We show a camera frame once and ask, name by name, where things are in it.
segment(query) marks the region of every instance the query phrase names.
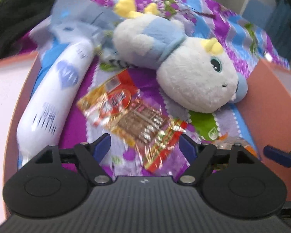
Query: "blue plush ear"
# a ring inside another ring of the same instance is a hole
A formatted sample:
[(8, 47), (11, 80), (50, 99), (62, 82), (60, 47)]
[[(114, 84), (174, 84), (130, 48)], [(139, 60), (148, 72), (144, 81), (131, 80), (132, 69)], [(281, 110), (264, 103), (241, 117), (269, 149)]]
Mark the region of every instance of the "blue plush ear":
[(230, 103), (238, 103), (240, 102), (247, 94), (248, 91), (248, 84), (246, 78), (240, 74), (238, 75), (238, 86), (236, 89), (236, 98), (233, 101), (230, 101)]

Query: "white bottle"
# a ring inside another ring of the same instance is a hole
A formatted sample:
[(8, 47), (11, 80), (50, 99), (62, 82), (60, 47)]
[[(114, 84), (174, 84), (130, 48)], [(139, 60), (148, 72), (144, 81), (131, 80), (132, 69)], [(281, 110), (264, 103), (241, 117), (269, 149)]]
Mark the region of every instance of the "white bottle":
[(57, 145), (78, 88), (94, 58), (90, 39), (79, 38), (54, 62), (30, 99), (17, 141), (23, 165), (47, 145)]

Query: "silver bolt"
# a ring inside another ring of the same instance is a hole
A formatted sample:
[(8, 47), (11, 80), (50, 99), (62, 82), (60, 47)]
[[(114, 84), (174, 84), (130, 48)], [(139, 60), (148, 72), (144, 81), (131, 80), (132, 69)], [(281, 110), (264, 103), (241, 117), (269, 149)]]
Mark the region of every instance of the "silver bolt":
[(109, 177), (106, 175), (98, 175), (95, 178), (95, 182), (97, 182), (98, 184), (106, 184), (109, 181)]
[(195, 181), (195, 177), (191, 175), (184, 175), (180, 178), (180, 181), (184, 184), (191, 184)]

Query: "white plush toy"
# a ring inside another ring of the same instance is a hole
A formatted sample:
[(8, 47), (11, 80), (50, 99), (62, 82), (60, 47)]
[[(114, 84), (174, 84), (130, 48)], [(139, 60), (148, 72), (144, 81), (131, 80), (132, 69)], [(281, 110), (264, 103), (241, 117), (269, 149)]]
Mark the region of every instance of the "white plush toy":
[(165, 93), (189, 110), (211, 113), (247, 92), (245, 78), (217, 39), (188, 37), (180, 21), (152, 14), (126, 19), (113, 43), (126, 62), (156, 69)]

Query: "plastic food wrapper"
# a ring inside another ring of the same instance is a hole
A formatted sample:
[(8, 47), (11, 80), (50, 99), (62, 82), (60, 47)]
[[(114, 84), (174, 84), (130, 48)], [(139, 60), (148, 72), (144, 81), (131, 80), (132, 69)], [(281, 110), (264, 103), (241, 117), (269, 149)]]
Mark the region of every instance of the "plastic food wrapper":
[(144, 168), (161, 169), (187, 123), (165, 116), (161, 106), (144, 99), (127, 70), (92, 89), (78, 108), (95, 126), (103, 126), (134, 148)]
[(255, 157), (258, 157), (257, 152), (253, 149), (253, 147), (243, 138), (241, 137), (229, 137), (228, 134), (220, 137), (218, 140), (213, 141), (218, 149), (230, 150), (232, 149), (232, 145), (235, 143), (240, 143), (247, 151), (249, 151)]

